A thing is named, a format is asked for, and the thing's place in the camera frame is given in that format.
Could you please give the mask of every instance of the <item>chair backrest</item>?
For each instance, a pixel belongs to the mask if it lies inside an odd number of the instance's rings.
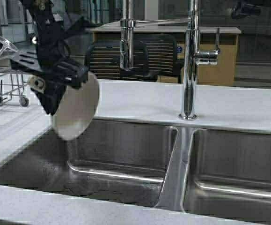
[[[148,48],[150,71],[158,71],[159,75],[177,76],[174,74],[177,43],[172,35],[136,34],[135,39],[145,43]]]
[[[100,79],[141,80],[149,71],[148,50],[140,41],[134,45],[134,70],[121,70],[120,59],[120,40],[97,41],[88,48],[85,65]]]

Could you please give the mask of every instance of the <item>faucet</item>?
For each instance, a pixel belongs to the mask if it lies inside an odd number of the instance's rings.
[[[198,65],[217,65],[218,55],[220,53],[220,29],[217,29],[215,48],[210,51],[199,49],[199,18],[200,5],[199,0],[188,0],[188,18],[171,20],[148,20],[139,21],[133,18],[133,0],[123,0],[123,18],[120,21],[121,26],[121,69],[133,69],[133,42],[134,28],[137,24],[172,24],[187,23],[185,37],[185,56],[184,56],[184,74],[183,74],[183,93],[182,93],[182,111],[179,118],[182,120],[195,120],[195,97],[197,87],[197,66]]]

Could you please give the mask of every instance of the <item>faucet base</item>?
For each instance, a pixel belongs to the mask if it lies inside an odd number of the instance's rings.
[[[179,114],[179,118],[182,119],[182,120],[195,120],[197,118],[196,115],[193,115],[193,116],[182,116],[182,114]]]

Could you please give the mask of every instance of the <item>black chair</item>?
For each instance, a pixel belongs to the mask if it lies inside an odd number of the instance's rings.
[[[151,71],[159,75],[177,77],[181,83],[181,69],[184,59],[177,59],[177,42],[169,34],[136,34],[135,39],[146,44]]]
[[[133,70],[121,70],[120,59],[120,40],[98,41],[88,48],[84,64],[99,79],[157,81],[158,72],[149,71],[148,50],[144,43],[134,43]]]

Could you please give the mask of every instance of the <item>wet sink surface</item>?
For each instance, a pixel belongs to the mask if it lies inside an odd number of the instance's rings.
[[[104,120],[73,142],[49,131],[0,168],[0,185],[153,207],[175,138],[171,127]]]
[[[184,209],[271,225],[271,135],[196,132]]]

